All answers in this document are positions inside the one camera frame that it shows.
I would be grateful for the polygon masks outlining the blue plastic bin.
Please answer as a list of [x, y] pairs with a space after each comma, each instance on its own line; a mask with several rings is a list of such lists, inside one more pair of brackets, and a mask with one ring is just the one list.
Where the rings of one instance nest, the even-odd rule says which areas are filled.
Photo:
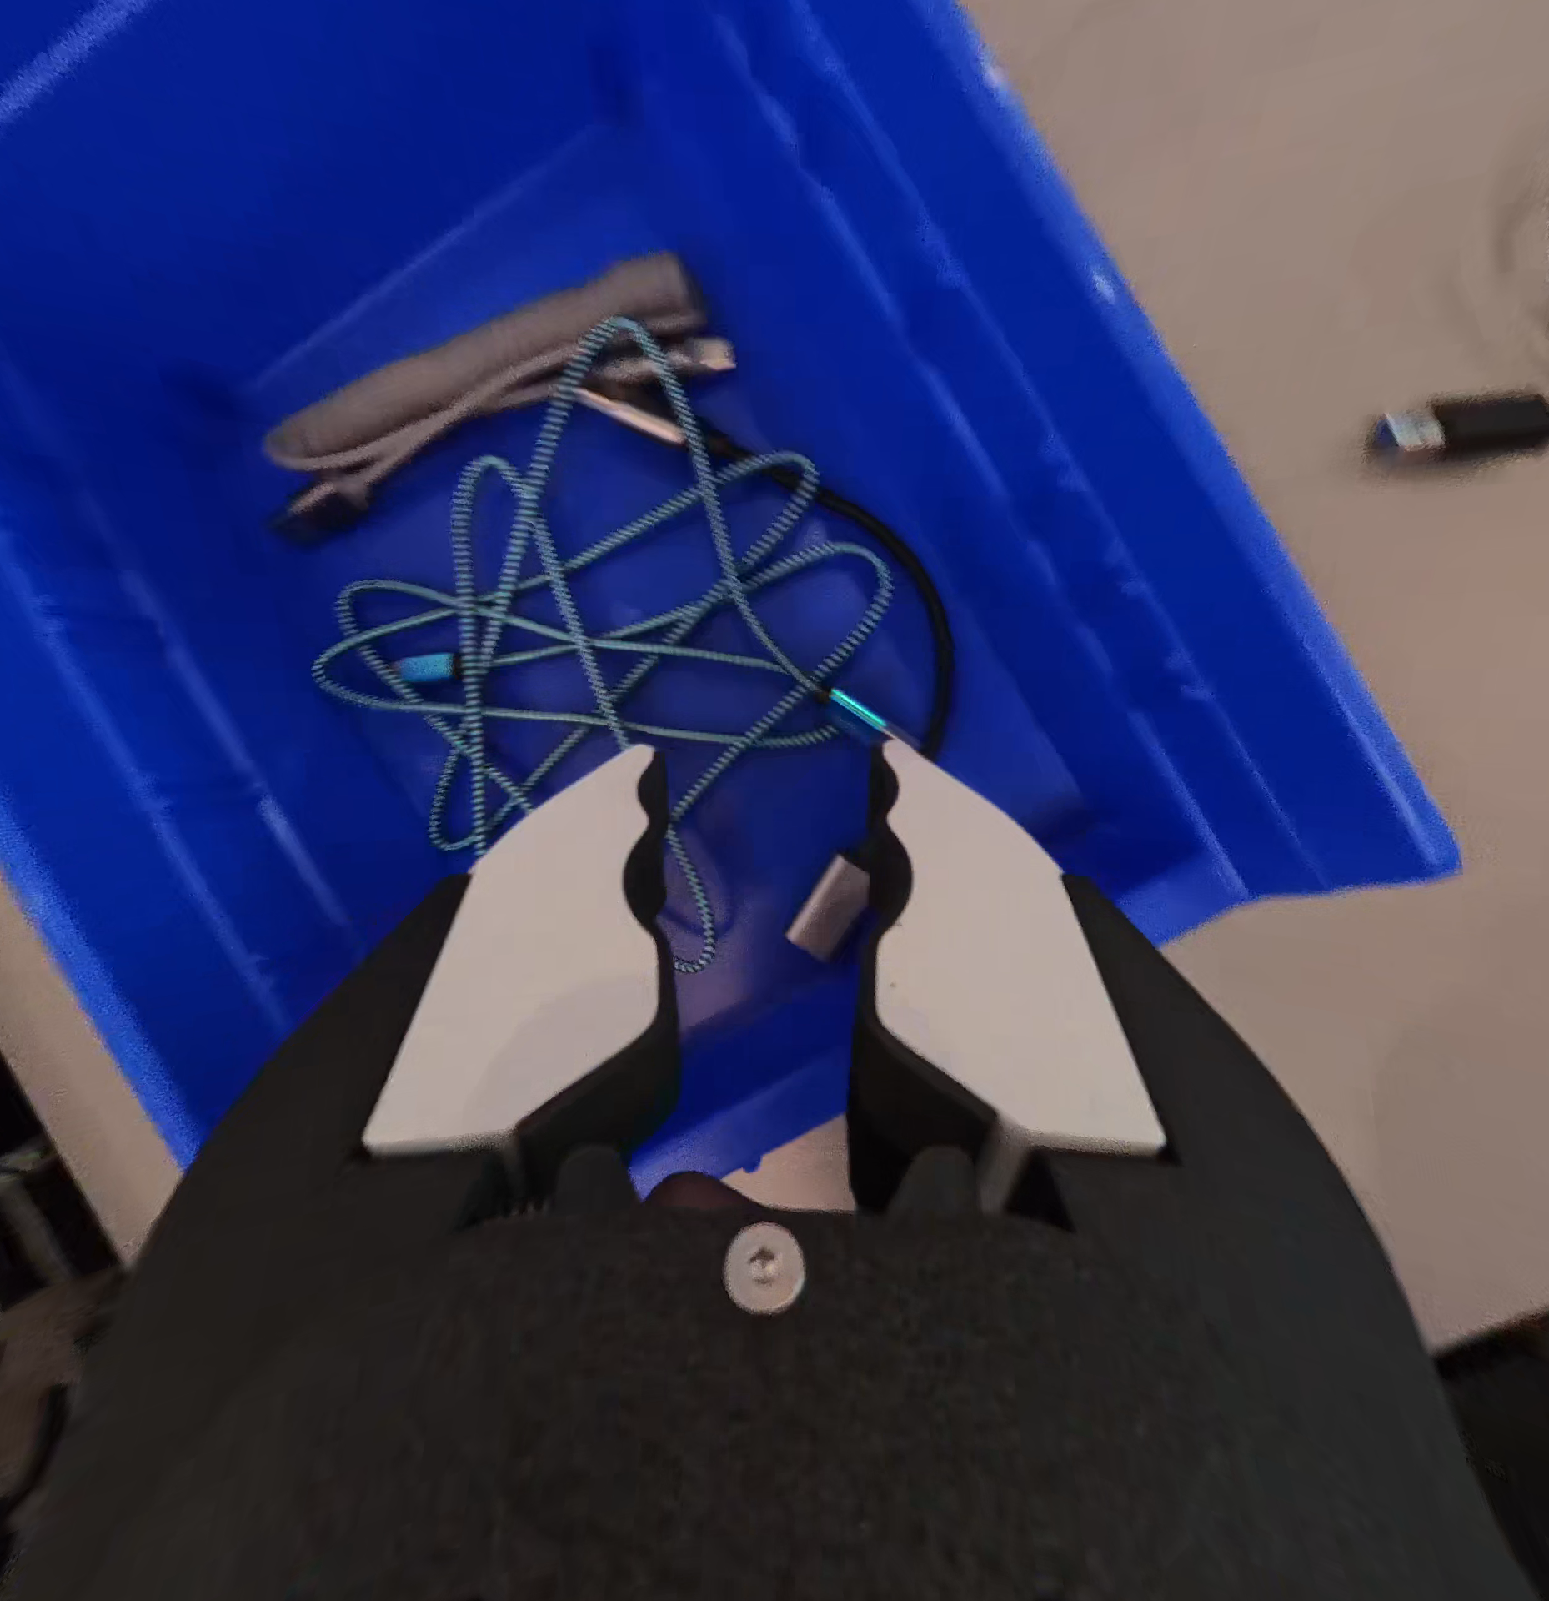
[[[690, 460], [473, 419], [330, 530], [293, 412], [670, 253], [800, 670], [925, 740], [1152, 941], [1460, 847], [957, 3], [0, 3], [0, 864], [178, 1166], [595, 712], [490, 634], [513, 484], [590, 644], [718, 577]], [[458, 767], [340, 622], [498, 642]]]

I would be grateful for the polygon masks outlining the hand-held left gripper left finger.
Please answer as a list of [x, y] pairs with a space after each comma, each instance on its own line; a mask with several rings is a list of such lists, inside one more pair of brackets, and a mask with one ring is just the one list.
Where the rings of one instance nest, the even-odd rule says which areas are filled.
[[633, 1154], [680, 1096], [667, 826], [665, 757], [632, 745], [485, 851], [363, 1122], [367, 1157], [485, 1154], [523, 1204], [635, 1199]]

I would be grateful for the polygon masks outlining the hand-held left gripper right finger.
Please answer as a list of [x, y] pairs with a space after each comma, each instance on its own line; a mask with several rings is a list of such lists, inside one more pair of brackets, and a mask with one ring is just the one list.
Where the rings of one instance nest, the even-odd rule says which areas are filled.
[[1157, 1159], [1169, 1136], [1065, 871], [902, 739], [869, 780], [869, 927], [845, 1101], [847, 1177], [887, 1211], [954, 1151], [1000, 1214], [1052, 1152]]

